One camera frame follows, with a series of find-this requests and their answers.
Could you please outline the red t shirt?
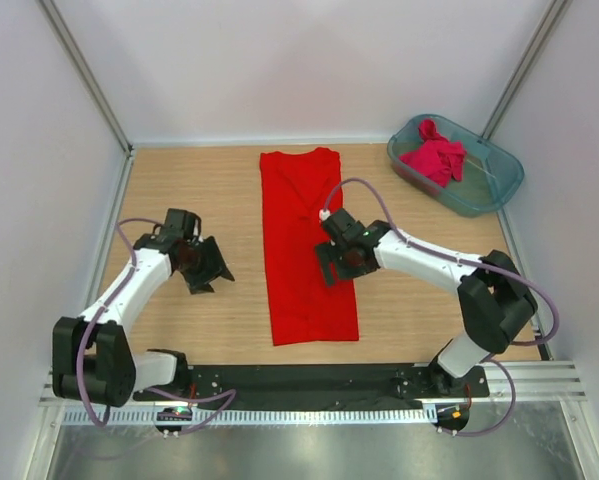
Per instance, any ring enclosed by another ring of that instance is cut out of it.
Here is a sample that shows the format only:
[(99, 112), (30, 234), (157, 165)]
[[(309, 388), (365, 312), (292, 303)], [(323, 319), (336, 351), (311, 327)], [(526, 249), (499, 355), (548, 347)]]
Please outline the red t shirt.
[(328, 240), (320, 225), (325, 204), (336, 210), (343, 194), (340, 154), (325, 147), (289, 154), (262, 153), (264, 268), (275, 346), (359, 339), (354, 284), (326, 285), (315, 247)]

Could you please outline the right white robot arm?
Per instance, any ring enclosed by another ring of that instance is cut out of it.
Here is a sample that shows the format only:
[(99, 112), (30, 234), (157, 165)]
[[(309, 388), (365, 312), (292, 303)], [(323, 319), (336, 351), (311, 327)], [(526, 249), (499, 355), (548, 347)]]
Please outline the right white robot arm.
[(386, 221), (366, 226), (343, 208), (322, 210), (318, 220), (327, 240), (315, 247), (315, 253), (327, 286), (384, 269), (416, 277), (457, 297), (463, 332), (440, 350), (424, 374), (440, 396), (461, 391), (478, 363), (505, 352), (537, 310), (530, 288), (502, 251), (486, 256), (457, 253)]

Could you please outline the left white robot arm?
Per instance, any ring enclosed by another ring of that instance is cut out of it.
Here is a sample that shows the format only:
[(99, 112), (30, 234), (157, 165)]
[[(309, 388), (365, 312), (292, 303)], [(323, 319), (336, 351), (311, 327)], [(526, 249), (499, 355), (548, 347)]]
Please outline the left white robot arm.
[(165, 219), (130, 246), (130, 257), (111, 285), (76, 317), (61, 317), (52, 331), (52, 390), (65, 399), (121, 407), (153, 388), (170, 400), (192, 385), (185, 354), (168, 349), (131, 351), (128, 336), (150, 298), (179, 273), (190, 294), (212, 292), (218, 278), (233, 280), (217, 242), (202, 233), (201, 218), (168, 209)]

